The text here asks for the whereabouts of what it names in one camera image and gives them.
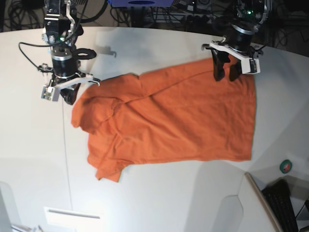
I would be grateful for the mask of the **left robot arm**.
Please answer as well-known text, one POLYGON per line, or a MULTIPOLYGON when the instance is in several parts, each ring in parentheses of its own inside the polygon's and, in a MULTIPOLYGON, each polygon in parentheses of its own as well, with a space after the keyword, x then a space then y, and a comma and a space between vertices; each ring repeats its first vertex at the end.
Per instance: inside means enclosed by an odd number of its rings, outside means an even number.
POLYGON ((251 42, 267 20, 269 1, 235 0, 232 10, 232 15, 224 15, 214 21, 214 25, 223 30, 223 37, 201 46, 201 49, 211 51, 213 76, 217 82, 224 78, 224 65, 230 63, 231 58, 235 58, 236 62, 230 65, 230 81, 235 81, 242 74, 260 73, 259 55, 263 54, 263 47, 254 47, 251 42))

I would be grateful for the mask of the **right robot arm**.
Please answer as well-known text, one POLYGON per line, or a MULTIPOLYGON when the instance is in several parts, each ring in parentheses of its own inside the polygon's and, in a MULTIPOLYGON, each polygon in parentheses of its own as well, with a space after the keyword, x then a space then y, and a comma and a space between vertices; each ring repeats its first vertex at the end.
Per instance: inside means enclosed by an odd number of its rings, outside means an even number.
POLYGON ((75 43, 83 35, 84 19, 77 15, 76 7, 86 6, 85 0, 48 0, 42 39, 50 48, 52 66, 42 64, 38 70, 51 73, 51 79, 43 86, 41 98, 56 102, 59 97, 73 105, 82 83, 99 84, 92 74, 80 70, 81 60, 94 59, 92 49, 77 48, 75 43))

